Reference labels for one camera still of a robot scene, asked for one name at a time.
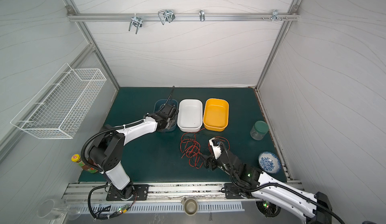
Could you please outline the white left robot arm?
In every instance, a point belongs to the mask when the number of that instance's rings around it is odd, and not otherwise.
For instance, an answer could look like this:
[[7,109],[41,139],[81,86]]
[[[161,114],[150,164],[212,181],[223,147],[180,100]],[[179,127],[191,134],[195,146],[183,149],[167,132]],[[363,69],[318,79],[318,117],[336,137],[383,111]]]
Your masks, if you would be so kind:
[[176,123],[178,112],[176,104],[166,102],[159,110],[147,113],[138,121],[116,127],[106,125],[84,143],[81,160],[103,175],[118,193],[118,198],[128,200],[134,187],[121,164],[125,145],[146,134],[170,129]]

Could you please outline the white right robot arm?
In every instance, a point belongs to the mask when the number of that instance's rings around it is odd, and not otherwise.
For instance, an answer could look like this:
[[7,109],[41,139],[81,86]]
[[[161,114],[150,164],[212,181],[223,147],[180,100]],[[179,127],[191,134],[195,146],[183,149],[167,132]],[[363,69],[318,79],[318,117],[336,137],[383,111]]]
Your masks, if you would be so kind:
[[331,224],[332,207],[327,195],[301,191],[276,180],[257,167],[242,163],[230,152],[219,156],[202,155],[203,166],[229,175],[234,192],[244,198],[257,198],[285,209],[307,224]]

